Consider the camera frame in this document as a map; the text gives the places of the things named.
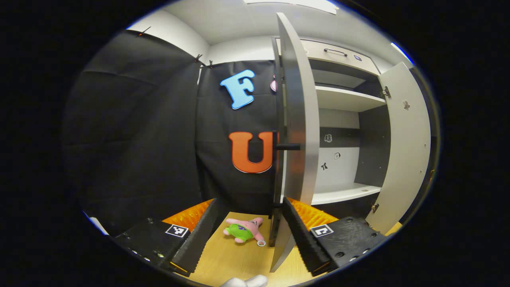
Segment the sticker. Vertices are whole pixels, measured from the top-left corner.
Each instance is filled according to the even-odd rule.
[[[170,228],[168,228],[168,230],[165,233],[177,237],[184,237],[186,232],[188,232],[188,229],[186,227],[172,224],[172,226],[170,226]]]
[[[333,233],[333,230],[327,224],[312,227],[310,228],[310,231],[315,237],[321,237]]]
[[[253,78],[254,76],[255,73],[252,70],[244,70],[220,82],[220,85],[226,87],[232,98],[232,109],[237,110],[253,102],[254,97],[247,95],[244,90],[253,92],[255,89],[253,83],[246,78]]]
[[[407,102],[407,100],[404,101],[404,110],[409,111],[409,108],[411,105]]]

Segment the patrick star plush toy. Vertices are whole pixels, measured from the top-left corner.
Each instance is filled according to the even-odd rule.
[[[259,226],[262,224],[262,218],[257,217],[250,221],[228,218],[226,222],[230,223],[230,226],[225,227],[223,234],[233,235],[235,237],[235,242],[244,243],[248,239],[255,237],[258,246],[266,245],[264,237],[259,232]]]

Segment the cabinet door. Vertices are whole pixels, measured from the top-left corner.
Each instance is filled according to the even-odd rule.
[[[404,63],[379,76],[390,97],[391,144],[388,170],[375,205],[366,221],[382,234],[388,232],[413,202],[427,171],[430,123],[423,94]]]
[[[311,204],[319,163],[319,108],[315,82],[296,31],[283,13],[277,13],[277,19],[287,97],[287,140],[301,145],[299,151],[287,151],[284,195]],[[271,272],[278,269],[295,244],[289,225],[281,217]]]

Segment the door handle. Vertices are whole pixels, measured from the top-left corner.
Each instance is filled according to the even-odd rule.
[[[347,54],[342,52],[342,51],[337,51],[337,50],[333,50],[333,49],[324,48],[324,52],[327,52],[327,51],[335,51],[335,52],[338,52],[338,53],[342,53],[342,54],[344,54],[345,57],[347,57]]]
[[[276,149],[279,151],[299,151],[301,144],[299,143],[278,143]]]

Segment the screw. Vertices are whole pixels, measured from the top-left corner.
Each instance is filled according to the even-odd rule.
[[[165,257],[165,256],[164,256],[163,254],[161,254],[161,252],[159,252],[159,251],[154,250],[154,251],[153,251],[153,253],[154,253],[154,255],[156,255],[157,257],[160,257],[160,258]]]

